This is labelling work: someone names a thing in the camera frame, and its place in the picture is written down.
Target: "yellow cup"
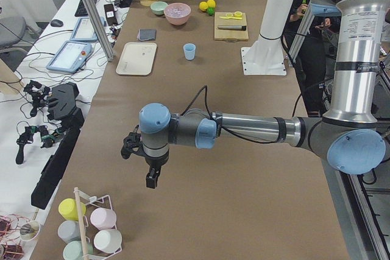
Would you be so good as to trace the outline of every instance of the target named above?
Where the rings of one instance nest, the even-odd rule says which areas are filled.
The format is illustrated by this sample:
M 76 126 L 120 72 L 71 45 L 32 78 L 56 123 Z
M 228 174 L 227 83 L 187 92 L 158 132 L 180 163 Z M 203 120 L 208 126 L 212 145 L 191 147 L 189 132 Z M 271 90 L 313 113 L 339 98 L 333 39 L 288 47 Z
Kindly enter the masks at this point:
M 81 202 L 81 210 L 83 215 L 87 210 L 85 204 L 82 202 Z M 62 200 L 60 205 L 58 206 L 58 212 L 66 220 L 79 220 L 79 217 L 77 216 L 76 201 L 72 198 L 67 198 Z

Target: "robotic arm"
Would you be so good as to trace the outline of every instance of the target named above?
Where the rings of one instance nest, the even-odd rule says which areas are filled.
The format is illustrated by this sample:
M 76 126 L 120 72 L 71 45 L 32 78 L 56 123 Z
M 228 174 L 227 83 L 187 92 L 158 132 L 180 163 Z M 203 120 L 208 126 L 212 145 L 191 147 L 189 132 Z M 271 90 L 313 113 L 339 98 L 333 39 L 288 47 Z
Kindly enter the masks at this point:
M 330 109 L 322 118 L 262 118 L 190 110 L 171 114 L 162 104 L 140 111 L 140 125 L 124 139 L 123 158 L 131 153 L 149 165 L 146 184 L 157 187 L 169 144 L 212 148 L 228 134 L 263 144 L 285 142 L 315 153 L 337 170 L 363 174 L 378 166 L 386 146 L 371 114 L 379 72 L 380 35 L 390 0 L 312 0 L 316 15 L 342 13 Z

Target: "white tray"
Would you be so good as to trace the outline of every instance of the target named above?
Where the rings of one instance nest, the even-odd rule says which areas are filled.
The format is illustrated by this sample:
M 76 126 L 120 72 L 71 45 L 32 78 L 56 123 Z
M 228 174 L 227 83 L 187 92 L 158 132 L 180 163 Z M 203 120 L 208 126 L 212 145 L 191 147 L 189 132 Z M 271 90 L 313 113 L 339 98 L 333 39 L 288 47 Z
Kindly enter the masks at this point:
M 116 73 L 125 76 L 147 76 L 152 72 L 156 49 L 155 43 L 125 44 Z

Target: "lemon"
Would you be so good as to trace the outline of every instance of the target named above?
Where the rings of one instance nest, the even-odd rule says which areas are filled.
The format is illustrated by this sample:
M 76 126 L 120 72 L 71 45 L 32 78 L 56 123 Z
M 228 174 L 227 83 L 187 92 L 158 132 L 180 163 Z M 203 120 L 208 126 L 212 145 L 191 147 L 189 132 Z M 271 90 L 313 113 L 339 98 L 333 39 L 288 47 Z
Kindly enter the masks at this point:
M 209 8 L 207 9 L 207 13 L 208 13 L 208 15 L 214 15 L 214 13 L 215 13 L 215 8 L 214 8 L 214 7 L 209 7 Z
M 201 11 L 205 12 L 205 11 L 208 9 L 207 2 L 202 1 L 201 3 L 199 3 L 199 9 L 200 9 Z
M 215 3 L 215 0 L 208 0 L 208 1 L 207 1 L 207 5 L 208 5 L 209 7 L 212 7 L 212 8 L 215 9 L 215 7 L 217 6 L 217 3 Z

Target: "black pants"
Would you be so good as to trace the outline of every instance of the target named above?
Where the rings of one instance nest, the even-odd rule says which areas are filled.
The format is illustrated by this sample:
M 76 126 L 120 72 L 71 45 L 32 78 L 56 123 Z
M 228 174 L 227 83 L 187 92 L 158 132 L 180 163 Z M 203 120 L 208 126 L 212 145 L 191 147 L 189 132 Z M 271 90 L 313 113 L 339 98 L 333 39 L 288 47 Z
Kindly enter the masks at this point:
M 294 41 L 294 37 L 294 33 L 285 33 L 285 40 L 289 48 Z M 318 111 L 322 114 L 326 60 L 320 32 L 313 34 L 313 37 L 305 37 L 296 58 L 294 69 L 306 111 L 308 113 Z

